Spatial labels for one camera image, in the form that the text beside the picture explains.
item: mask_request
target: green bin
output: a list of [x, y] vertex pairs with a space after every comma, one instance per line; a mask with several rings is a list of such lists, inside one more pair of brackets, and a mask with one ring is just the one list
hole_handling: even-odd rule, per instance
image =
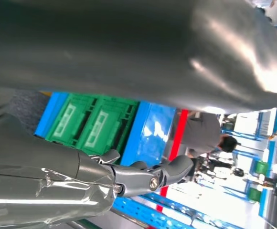
[[70, 94], [46, 140], [102, 155], [122, 154], [139, 102], [99, 95]]
[[269, 164], [267, 162], [258, 161], [255, 167], [255, 172], [257, 174], [266, 175], [269, 169]]
[[249, 200], [252, 200], [252, 201], [256, 201], [256, 202], [260, 202], [261, 200], [261, 196], [262, 196], [262, 192], [259, 191], [257, 189], [250, 187], [249, 189], [247, 198]]

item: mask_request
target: metal screw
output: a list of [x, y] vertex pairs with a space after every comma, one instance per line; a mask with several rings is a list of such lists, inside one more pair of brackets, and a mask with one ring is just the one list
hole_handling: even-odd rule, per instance
[[123, 186], [115, 185], [114, 190], [115, 193], [121, 193], [123, 191]]
[[153, 177], [150, 180], [150, 190], [156, 191], [157, 188], [159, 186], [159, 179], [157, 177]]

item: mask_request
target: red pole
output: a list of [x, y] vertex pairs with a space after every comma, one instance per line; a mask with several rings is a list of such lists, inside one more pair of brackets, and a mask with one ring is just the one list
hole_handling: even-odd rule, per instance
[[[178, 126], [176, 130], [175, 138], [173, 139], [173, 147], [171, 148], [170, 155], [169, 157], [170, 161], [175, 159], [178, 155], [178, 151], [181, 144], [181, 141], [182, 140], [188, 115], [188, 110], [182, 110], [181, 112], [180, 119], [179, 120]], [[168, 187], [163, 187], [160, 189], [160, 195], [166, 197], [167, 194], [167, 190]], [[157, 205], [156, 209], [160, 212], [163, 211], [163, 207], [159, 205]]]

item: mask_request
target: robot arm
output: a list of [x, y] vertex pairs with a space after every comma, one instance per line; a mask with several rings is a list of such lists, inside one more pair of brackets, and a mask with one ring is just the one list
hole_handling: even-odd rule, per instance
[[27, 135], [4, 114], [2, 88], [213, 113], [269, 109], [277, 106], [277, 30], [239, 0], [0, 0], [0, 226], [82, 219], [116, 196], [180, 180], [191, 161], [98, 164], [110, 160]]
[[114, 150], [88, 156], [28, 135], [16, 118], [0, 116], [0, 226], [47, 225], [104, 214], [116, 197], [132, 197], [177, 182], [192, 164], [139, 169], [111, 165]]

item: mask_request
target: gray shirt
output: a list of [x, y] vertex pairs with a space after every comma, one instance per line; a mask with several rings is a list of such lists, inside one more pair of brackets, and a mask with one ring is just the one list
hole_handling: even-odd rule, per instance
[[[174, 120], [176, 127], [179, 117]], [[199, 118], [188, 118], [182, 143], [194, 157], [215, 151], [220, 141], [220, 125], [216, 115], [201, 113]]]

